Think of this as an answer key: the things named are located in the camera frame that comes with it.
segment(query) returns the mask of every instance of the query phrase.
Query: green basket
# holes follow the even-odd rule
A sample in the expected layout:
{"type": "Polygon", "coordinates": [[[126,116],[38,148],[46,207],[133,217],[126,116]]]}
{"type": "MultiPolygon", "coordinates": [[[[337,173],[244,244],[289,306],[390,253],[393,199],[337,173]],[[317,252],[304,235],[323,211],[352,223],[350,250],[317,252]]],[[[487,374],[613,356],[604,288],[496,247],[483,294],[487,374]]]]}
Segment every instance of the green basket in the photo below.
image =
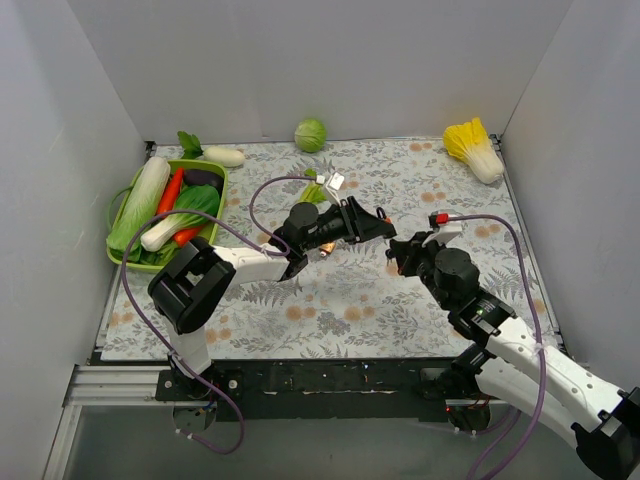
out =
{"type": "MultiPolygon", "coordinates": [[[[227,184],[228,184],[227,170],[222,165],[218,165],[217,163],[207,162],[205,160],[180,159],[180,160],[168,160],[168,162],[169,162],[169,165],[171,166],[171,173],[175,173],[175,171],[178,168],[182,167],[185,170],[198,169],[198,170],[206,170],[208,172],[217,173],[224,179],[224,186],[222,187],[222,195],[220,196],[220,207],[218,208],[218,213],[216,214],[216,218],[220,218],[222,216],[225,200],[227,198],[227,184]]],[[[138,180],[138,177],[140,176],[140,172],[142,172],[142,168],[138,170],[138,173],[136,173],[135,177],[133,177],[133,181],[131,182],[131,185],[128,188],[129,191],[127,192],[127,195],[124,197],[124,200],[122,200],[122,203],[120,204],[120,208],[118,209],[118,214],[116,215],[116,219],[113,223],[118,221],[118,219],[122,215],[122,212],[124,211],[124,207],[127,204],[127,200],[129,200],[129,194],[131,193],[131,188],[133,188],[136,181],[138,180]]],[[[213,222],[208,222],[207,225],[200,231],[198,236],[207,239],[209,244],[213,245],[213,241],[215,240],[217,233],[218,233],[218,224],[213,222]]],[[[111,260],[116,265],[122,265],[122,261],[118,260],[113,255],[113,253],[111,253],[111,249],[109,247],[107,247],[107,256],[109,257],[109,260],[111,260]]],[[[135,262],[127,262],[127,267],[133,270],[139,270],[141,272],[148,272],[148,273],[158,273],[163,268],[161,265],[142,265],[141,263],[135,263],[135,262]]]]}

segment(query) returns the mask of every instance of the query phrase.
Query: carrot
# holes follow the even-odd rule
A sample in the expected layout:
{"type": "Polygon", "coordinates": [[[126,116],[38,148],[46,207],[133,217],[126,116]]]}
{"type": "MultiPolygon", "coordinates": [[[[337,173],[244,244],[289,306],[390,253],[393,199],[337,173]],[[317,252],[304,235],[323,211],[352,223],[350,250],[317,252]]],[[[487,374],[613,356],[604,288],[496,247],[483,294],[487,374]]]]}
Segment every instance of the carrot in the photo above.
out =
{"type": "Polygon", "coordinates": [[[167,188],[164,189],[160,203],[158,204],[158,210],[156,214],[168,212],[173,208],[173,204],[176,203],[178,195],[180,195],[180,187],[182,186],[182,177],[184,176],[184,168],[179,168],[176,173],[173,174],[173,178],[169,181],[167,188]]]}
{"type": "Polygon", "coordinates": [[[189,240],[200,233],[200,230],[204,228],[204,225],[198,225],[197,227],[185,228],[184,230],[179,231],[173,236],[173,239],[178,244],[180,248],[184,247],[189,240]]]}

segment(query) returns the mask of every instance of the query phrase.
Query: floral tablecloth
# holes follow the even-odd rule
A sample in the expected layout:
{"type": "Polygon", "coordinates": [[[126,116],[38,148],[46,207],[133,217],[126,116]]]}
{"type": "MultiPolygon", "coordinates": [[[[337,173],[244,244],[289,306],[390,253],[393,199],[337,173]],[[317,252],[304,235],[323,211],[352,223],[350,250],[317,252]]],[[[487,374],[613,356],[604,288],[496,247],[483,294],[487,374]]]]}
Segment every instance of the floral tablecloth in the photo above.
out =
{"type": "MultiPolygon", "coordinates": [[[[264,181],[307,168],[318,173],[339,170],[346,176],[345,195],[354,195],[368,211],[383,206],[398,239],[428,230],[435,210],[458,214],[492,213],[517,218],[505,182],[480,183],[468,167],[450,158],[441,139],[414,138],[329,142],[313,155],[291,143],[237,145],[247,161],[231,169],[223,219],[258,243],[266,235],[252,225],[248,204],[264,181]]],[[[157,155],[179,158],[179,147],[159,147],[157,155]]],[[[256,206],[258,220],[276,228],[300,196],[305,183],[275,184],[256,206]]],[[[217,243],[239,246],[220,229],[217,243]]],[[[480,267],[482,285],[511,304],[531,325],[515,249],[504,227],[476,221],[464,225],[452,246],[467,250],[480,267]]],[[[251,283],[229,290],[207,323],[212,358],[327,358],[456,356],[468,342],[454,332],[417,278],[399,277],[387,265],[385,241],[338,244],[332,255],[309,254],[309,266],[282,283],[251,283]]],[[[553,327],[527,254],[546,342],[556,344],[553,327]]],[[[130,271],[135,298],[165,332],[146,288],[152,276],[130,271]]],[[[103,360],[165,359],[160,342],[137,318],[122,286],[113,304],[103,360]]]]}

